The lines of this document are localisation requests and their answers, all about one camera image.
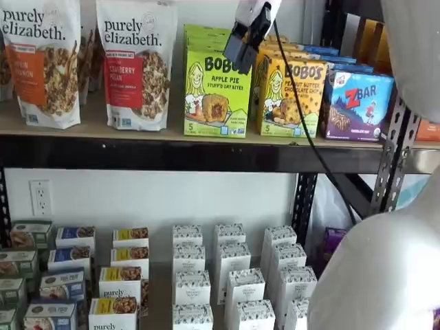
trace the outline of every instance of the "cartoon child illustration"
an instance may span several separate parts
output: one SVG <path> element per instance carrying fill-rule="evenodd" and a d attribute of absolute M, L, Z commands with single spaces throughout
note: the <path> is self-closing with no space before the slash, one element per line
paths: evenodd
<path fill-rule="evenodd" d="M 204 95 L 204 69 L 199 62 L 195 62 L 191 65 L 186 79 L 185 109 L 190 115 L 203 118 L 201 101 Z"/>
<path fill-rule="evenodd" d="M 283 74 L 280 70 L 275 70 L 267 82 L 266 97 L 264 107 L 267 112 L 272 112 L 274 107 L 279 107 L 283 96 L 281 95 L 281 85 L 283 83 Z"/>

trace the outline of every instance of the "electrical outlet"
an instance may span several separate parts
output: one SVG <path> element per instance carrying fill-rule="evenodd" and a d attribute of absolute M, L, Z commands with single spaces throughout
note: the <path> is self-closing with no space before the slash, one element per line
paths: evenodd
<path fill-rule="evenodd" d="M 52 216 L 52 198 L 49 180 L 29 181 L 32 211 L 35 217 L 49 218 Z"/>

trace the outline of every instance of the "green box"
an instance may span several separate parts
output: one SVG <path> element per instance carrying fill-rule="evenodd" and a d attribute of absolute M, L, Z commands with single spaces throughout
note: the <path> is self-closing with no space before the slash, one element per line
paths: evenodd
<path fill-rule="evenodd" d="M 251 74 L 239 74 L 209 45 L 189 45 L 185 76 L 185 135 L 244 138 Z"/>

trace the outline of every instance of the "black cable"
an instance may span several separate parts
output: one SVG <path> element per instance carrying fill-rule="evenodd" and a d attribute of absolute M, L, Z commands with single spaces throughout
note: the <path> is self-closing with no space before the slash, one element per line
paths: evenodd
<path fill-rule="evenodd" d="M 353 225 L 355 225 L 357 223 L 357 221 L 356 221 L 355 215 L 353 214 L 353 211 L 350 207 L 350 203 L 348 202 L 347 198 L 345 197 L 344 193 L 342 192 L 341 187 L 339 186 L 338 181 L 336 181 L 336 178 L 334 177 L 333 173 L 331 172 L 330 168 L 327 166 L 327 164 L 324 161 L 324 159 L 322 158 L 322 156 L 319 154 L 318 149 L 315 147 L 315 144 L 310 137 L 309 129 L 307 128 L 307 125 L 305 124 L 305 119 L 304 119 L 304 115 L 303 115 L 303 110 L 301 109 L 301 104 L 300 104 L 300 100 L 298 97 L 298 92 L 296 91 L 296 85 L 295 85 L 294 77 L 292 75 L 292 69 L 290 68 L 289 63 L 287 62 L 286 55 L 284 54 L 283 46 L 281 45 L 280 34 L 278 33 L 278 27 L 276 26 L 276 20 L 274 21 L 274 29 L 275 29 L 276 40 L 278 41 L 278 46 L 280 47 L 281 56 L 283 57 L 284 64 L 287 68 L 287 71 L 289 72 L 291 85 L 294 89 L 296 106 L 298 107 L 298 112 L 299 112 L 300 118 L 301 118 L 301 124 L 304 127 L 304 133 L 305 133 L 305 136 L 307 137 L 307 141 L 309 141 L 310 147 L 313 149 L 316 157 L 319 159 L 320 163 L 322 164 L 322 167 L 325 169 L 325 174 L 329 178 L 330 182 L 335 186 L 336 190 L 338 190 L 338 192 L 340 193 L 342 200 L 344 201 L 344 204 L 345 204 L 347 210 L 349 211 L 351 222 L 353 223 Z"/>

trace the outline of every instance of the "purely elizabeth granola bag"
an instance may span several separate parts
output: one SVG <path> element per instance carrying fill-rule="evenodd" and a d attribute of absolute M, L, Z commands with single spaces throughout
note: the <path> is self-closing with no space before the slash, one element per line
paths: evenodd
<path fill-rule="evenodd" d="M 164 129 L 177 30 L 174 3 L 97 0 L 96 9 L 105 51 L 107 124 Z"/>
<path fill-rule="evenodd" d="M 26 123 L 56 129 L 79 124 L 79 0 L 0 0 L 0 22 Z"/>

